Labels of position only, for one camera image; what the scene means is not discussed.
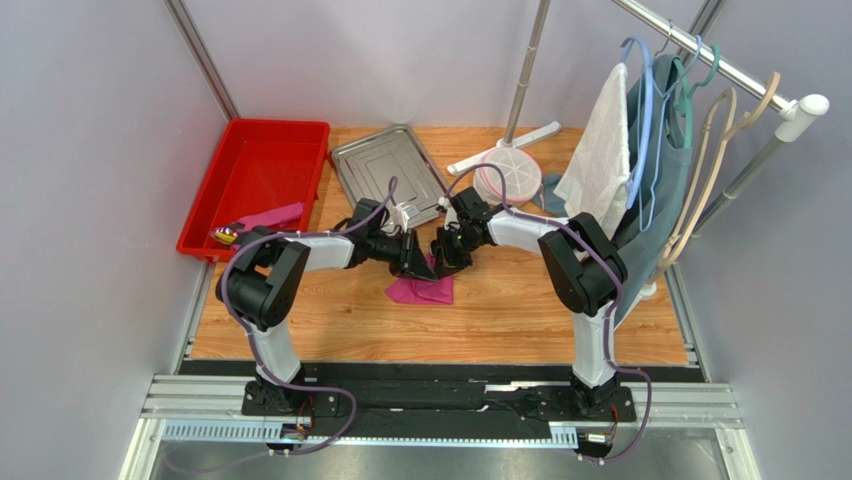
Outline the magenta paper napkin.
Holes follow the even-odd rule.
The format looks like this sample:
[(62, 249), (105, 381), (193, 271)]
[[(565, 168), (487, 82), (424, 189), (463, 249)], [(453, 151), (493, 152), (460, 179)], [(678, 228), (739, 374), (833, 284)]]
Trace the magenta paper napkin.
[(452, 305), (454, 278), (446, 276), (435, 282), (398, 278), (385, 290), (385, 295), (398, 304)]

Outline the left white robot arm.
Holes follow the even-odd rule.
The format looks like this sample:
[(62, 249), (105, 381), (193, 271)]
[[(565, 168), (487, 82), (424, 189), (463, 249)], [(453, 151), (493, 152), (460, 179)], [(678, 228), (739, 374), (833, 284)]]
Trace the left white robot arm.
[(275, 232), (255, 227), (238, 238), (239, 249), (216, 285), (216, 298), (247, 335), (257, 381), (275, 393), (306, 394), (302, 362), (295, 353), (287, 317), (303, 275), (346, 270), (368, 260), (384, 262), (391, 275), (435, 282), (415, 231), (383, 230), (389, 209), (360, 200), (343, 230)]

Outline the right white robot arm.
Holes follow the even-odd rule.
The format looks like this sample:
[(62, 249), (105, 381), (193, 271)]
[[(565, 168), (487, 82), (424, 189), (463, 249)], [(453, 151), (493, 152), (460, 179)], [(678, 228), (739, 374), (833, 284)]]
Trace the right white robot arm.
[(540, 255), (556, 296), (572, 315), (573, 378), (587, 390), (615, 383), (612, 317), (628, 271), (594, 216), (552, 218), (491, 206), (472, 187), (441, 199), (437, 210), (444, 225), (430, 250), (440, 279), (472, 266), (472, 253), (486, 245)]

